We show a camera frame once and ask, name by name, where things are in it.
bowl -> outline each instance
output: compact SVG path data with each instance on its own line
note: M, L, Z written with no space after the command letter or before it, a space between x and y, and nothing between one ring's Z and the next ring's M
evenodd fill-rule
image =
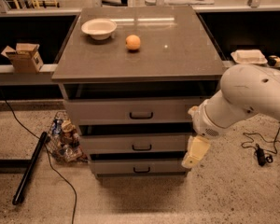
M116 30L117 25L109 19L93 19L86 21L81 30L84 34L90 35L95 40L105 40Z

orange ball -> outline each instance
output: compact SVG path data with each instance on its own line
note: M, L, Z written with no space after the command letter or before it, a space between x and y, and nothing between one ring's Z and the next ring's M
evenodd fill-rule
M125 39L125 45L129 50L138 50L141 45L140 37L138 35L129 35Z

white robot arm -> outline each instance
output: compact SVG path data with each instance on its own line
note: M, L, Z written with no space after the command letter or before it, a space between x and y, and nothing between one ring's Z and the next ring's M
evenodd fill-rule
M258 113L280 120L280 71L253 64L229 68L220 80L220 88L211 99L189 110L198 134L189 140L182 162L195 166L210 147L209 139L224 134L232 124Z

speckled floor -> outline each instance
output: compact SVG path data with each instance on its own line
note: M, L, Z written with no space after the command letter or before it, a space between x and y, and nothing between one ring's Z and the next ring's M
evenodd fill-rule
M18 119L40 135L61 101L11 102ZM204 160L184 176L96 179L87 163L52 164L77 192L75 223L280 223L280 144L260 167L243 132L273 140L279 123L257 115L212 142ZM258 136L256 143L273 149ZM29 159L37 139L0 102L0 159ZM22 174L0 174L0 223L71 223L75 195L49 166L43 148L20 205L12 199Z

gray drawer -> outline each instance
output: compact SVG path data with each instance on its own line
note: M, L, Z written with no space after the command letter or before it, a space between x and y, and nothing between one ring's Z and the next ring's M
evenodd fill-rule
M81 136L83 151L89 154L167 152L187 149L188 135L144 135L124 137Z
M69 100L65 109L78 125L177 122L190 119L188 110L201 99Z
M91 171L97 176L105 175L184 175L182 159L161 161L90 161Z

